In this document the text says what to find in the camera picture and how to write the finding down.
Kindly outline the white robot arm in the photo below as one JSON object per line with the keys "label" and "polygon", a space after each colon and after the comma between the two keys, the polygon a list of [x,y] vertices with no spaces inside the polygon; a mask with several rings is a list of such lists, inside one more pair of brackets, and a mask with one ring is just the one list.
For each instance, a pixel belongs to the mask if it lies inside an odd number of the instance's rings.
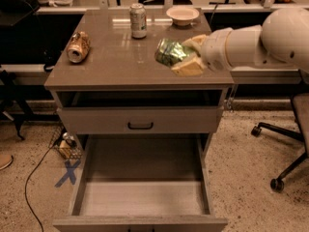
{"label": "white robot arm", "polygon": [[216,30],[183,42],[194,52],[172,66],[178,76],[234,68],[281,69],[294,66],[309,71],[309,11],[279,9],[261,25]]}

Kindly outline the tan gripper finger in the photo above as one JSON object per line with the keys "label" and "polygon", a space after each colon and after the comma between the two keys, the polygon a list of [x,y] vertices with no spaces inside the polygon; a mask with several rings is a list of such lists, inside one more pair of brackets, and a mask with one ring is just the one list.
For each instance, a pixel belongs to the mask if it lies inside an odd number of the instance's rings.
{"label": "tan gripper finger", "polygon": [[206,34],[201,34],[195,37],[192,37],[190,39],[187,39],[182,42],[183,46],[191,47],[193,48],[197,53],[201,52],[202,44],[207,38]]}
{"label": "tan gripper finger", "polygon": [[195,76],[204,72],[201,59],[197,55],[190,55],[180,63],[172,66],[171,71],[178,76]]}

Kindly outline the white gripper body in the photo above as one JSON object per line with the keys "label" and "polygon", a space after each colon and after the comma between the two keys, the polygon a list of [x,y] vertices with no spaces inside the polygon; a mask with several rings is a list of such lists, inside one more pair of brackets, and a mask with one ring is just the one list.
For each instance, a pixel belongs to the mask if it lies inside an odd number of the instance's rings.
{"label": "white gripper body", "polygon": [[202,63],[214,72],[229,71],[229,64],[226,53],[226,42],[232,28],[216,30],[210,33],[201,46]]}

